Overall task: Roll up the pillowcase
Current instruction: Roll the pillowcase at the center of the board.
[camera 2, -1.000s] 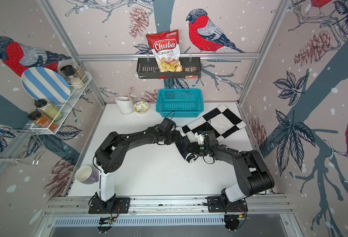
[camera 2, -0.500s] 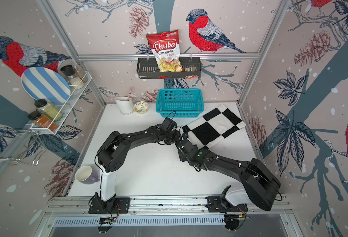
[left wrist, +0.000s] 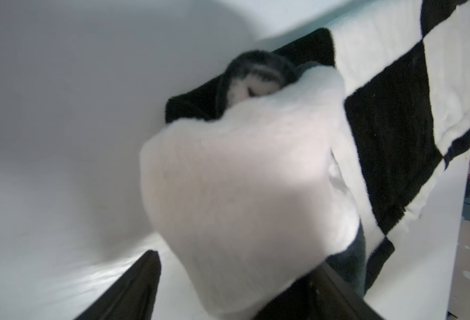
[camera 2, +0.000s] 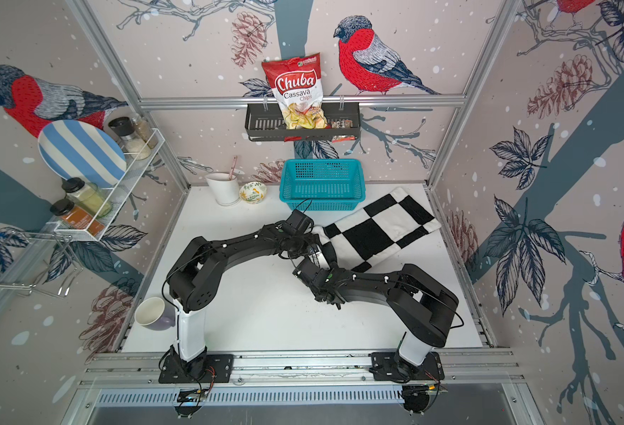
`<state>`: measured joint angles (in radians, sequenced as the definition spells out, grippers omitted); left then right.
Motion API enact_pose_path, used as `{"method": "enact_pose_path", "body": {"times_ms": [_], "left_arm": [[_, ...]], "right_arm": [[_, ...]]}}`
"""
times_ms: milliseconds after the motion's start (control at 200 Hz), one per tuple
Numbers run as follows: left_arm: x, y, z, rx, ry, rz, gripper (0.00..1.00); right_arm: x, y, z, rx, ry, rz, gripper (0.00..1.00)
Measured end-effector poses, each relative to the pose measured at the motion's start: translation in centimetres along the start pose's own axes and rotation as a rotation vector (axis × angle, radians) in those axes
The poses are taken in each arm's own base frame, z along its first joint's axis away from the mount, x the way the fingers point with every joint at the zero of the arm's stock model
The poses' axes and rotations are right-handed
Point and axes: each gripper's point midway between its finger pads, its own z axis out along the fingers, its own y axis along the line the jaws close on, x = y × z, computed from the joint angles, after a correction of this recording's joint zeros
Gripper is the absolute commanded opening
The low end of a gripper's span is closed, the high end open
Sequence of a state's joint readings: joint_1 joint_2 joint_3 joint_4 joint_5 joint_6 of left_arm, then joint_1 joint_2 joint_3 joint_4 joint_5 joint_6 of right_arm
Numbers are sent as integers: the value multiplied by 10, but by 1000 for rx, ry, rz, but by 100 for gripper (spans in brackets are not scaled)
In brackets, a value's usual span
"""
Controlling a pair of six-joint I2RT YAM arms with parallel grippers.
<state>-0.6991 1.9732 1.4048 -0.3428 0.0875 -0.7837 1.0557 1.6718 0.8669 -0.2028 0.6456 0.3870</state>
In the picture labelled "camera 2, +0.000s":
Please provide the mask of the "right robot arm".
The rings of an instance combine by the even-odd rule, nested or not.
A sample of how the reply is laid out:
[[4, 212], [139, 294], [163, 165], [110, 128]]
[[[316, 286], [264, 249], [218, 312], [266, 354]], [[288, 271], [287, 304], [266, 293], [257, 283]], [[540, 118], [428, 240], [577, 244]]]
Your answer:
[[414, 264], [396, 272], [370, 274], [338, 266], [326, 269], [305, 259], [293, 275], [320, 303], [337, 308], [351, 302], [388, 306], [407, 329], [394, 363], [409, 372], [421, 368], [433, 349], [446, 345], [460, 317], [458, 297]]

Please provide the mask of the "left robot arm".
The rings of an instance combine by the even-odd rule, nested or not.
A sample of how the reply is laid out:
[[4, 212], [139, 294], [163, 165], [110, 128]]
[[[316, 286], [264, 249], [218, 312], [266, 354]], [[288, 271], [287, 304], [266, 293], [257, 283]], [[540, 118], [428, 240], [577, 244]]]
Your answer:
[[207, 351], [205, 309], [216, 297], [224, 273], [232, 267], [267, 256], [284, 260], [310, 257], [323, 268], [335, 263], [334, 248], [313, 227], [278, 221], [242, 237], [215, 241], [193, 238], [164, 281], [170, 303], [176, 308], [174, 348], [178, 358], [191, 363]]

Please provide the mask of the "black white checkered pillowcase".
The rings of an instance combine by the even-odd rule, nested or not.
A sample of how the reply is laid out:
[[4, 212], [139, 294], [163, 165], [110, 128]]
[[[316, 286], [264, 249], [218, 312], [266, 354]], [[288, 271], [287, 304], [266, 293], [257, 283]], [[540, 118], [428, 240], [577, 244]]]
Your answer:
[[327, 226], [316, 226], [322, 253], [339, 267], [364, 273], [441, 224], [405, 189], [397, 188]]

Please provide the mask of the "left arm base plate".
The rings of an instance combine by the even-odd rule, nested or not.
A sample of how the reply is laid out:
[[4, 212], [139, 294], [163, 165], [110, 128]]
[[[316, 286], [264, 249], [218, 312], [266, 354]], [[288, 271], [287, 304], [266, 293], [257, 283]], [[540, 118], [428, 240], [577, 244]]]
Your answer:
[[192, 361], [184, 361], [171, 350], [159, 366], [160, 384], [226, 384], [234, 363], [233, 354], [200, 354]]

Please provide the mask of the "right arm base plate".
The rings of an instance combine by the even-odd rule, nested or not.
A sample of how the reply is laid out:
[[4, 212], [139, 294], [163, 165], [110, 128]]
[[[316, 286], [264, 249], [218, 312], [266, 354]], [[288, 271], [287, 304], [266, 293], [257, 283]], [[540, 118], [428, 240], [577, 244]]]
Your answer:
[[407, 384], [411, 381], [439, 382], [445, 378], [437, 352], [429, 352], [419, 366], [405, 361], [398, 352], [372, 352], [370, 359], [370, 373], [377, 382]]

